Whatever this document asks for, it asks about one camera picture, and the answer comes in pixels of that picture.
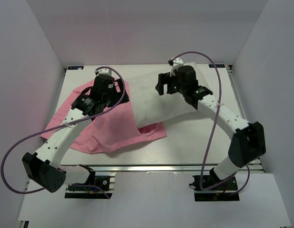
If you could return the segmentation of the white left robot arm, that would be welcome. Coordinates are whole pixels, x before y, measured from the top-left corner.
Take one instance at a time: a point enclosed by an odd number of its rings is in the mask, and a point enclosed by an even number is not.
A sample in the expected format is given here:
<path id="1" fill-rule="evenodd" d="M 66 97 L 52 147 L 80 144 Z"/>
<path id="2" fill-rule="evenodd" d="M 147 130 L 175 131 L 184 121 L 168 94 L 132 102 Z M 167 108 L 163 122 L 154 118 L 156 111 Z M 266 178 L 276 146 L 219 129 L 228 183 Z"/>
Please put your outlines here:
<path id="1" fill-rule="evenodd" d="M 89 190 L 95 185 L 95 171 L 84 165 L 61 166 L 69 147 L 97 117 L 129 101 L 125 82 L 110 75 L 98 74 L 93 86 L 85 88 L 71 103 L 62 122 L 46 142 L 33 154 L 26 153 L 22 162 L 28 177 L 53 193 L 62 185 L 79 185 Z"/>

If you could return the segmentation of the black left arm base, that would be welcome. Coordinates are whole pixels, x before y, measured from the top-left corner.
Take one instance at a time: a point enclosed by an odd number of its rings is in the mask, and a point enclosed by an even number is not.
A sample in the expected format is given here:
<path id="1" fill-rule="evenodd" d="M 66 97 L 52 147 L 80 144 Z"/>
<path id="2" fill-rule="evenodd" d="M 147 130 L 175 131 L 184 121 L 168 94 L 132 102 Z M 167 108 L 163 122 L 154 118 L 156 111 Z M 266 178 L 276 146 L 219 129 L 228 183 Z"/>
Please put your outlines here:
<path id="1" fill-rule="evenodd" d="M 95 171 L 85 166 L 89 171 L 85 183 L 74 183 L 66 186 L 66 199 L 109 200 L 115 185 L 115 173 Z"/>

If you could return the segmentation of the white pillow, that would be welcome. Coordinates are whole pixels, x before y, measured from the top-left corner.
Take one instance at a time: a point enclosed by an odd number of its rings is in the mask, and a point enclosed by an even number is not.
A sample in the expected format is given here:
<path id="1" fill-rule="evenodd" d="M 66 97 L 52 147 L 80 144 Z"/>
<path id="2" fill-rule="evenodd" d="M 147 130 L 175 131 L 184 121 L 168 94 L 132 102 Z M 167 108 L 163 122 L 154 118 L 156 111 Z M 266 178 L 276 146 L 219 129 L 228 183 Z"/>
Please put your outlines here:
<path id="1" fill-rule="evenodd" d="M 201 119 L 206 115 L 187 104 L 181 94 L 160 96 L 155 89 L 160 73 L 154 71 L 125 79 L 129 102 L 119 105 L 114 116 L 119 123 L 119 135 L 133 143 L 153 141 L 167 136 L 164 121 Z"/>

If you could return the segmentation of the blue left corner label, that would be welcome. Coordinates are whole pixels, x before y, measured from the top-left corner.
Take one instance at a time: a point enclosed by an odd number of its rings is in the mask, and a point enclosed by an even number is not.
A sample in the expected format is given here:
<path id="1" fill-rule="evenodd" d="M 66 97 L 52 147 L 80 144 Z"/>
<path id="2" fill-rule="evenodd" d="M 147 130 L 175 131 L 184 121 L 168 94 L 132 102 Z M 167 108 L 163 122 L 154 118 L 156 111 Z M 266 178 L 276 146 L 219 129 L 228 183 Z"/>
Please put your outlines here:
<path id="1" fill-rule="evenodd" d="M 83 66 L 68 66 L 67 70 L 82 70 Z"/>

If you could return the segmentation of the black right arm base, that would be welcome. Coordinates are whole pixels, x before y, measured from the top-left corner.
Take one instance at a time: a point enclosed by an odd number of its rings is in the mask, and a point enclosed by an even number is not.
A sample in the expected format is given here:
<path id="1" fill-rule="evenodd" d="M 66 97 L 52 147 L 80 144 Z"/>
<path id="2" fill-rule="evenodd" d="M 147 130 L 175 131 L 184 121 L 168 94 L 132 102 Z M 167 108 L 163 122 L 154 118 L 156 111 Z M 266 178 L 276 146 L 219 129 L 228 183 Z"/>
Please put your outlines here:
<path id="1" fill-rule="evenodd" d="M 228 202 L 240 200 L 235 177 L 210 190 L 202 190 L 199 184 L 200 175 L 193 176 L 193 182 L 189 184 L 189 188 L 194 191 L 195 202 Z"/>

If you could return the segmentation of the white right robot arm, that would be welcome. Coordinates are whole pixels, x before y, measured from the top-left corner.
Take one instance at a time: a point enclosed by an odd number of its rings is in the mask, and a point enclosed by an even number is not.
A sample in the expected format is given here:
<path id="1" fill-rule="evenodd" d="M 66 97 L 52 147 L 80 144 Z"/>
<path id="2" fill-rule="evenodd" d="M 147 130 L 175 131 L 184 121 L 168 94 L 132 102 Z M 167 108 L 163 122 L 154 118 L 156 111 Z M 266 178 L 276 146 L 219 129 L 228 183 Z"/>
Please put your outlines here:
<path id="1" fill-rule="evenodd" d="M 159 95 L 179 93 L 196 110 L 214 121 L 230 138 L 228 156 L 209 172 L 210 185 L 221 189 L 227 178 L 266 152 L 264 127 L 251 123 L 221 104 L 213 92 L 197 79 L 198 70 L 180 66 L 169 73 L 158 75 L 155 89 Z"/>

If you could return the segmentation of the pink fabric pillowcase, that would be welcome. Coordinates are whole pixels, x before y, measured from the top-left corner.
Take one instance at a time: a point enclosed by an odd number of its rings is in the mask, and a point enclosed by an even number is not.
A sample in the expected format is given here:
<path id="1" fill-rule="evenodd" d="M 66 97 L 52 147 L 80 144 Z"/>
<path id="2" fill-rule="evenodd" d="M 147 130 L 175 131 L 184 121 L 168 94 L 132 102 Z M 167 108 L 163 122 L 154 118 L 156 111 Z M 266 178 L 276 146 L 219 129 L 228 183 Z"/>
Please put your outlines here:
<path id="1" fill-rule="evenodd" d="M 112 111 L 97 117 L 76 138 L 71 149 L 97 154 L 113 152 L 136 143 L 151 142 L 167 137 L 162 122 L 138 128 L 132 110 L 132 89 L 126 84 L 130 101 L 118 105 Z"/>

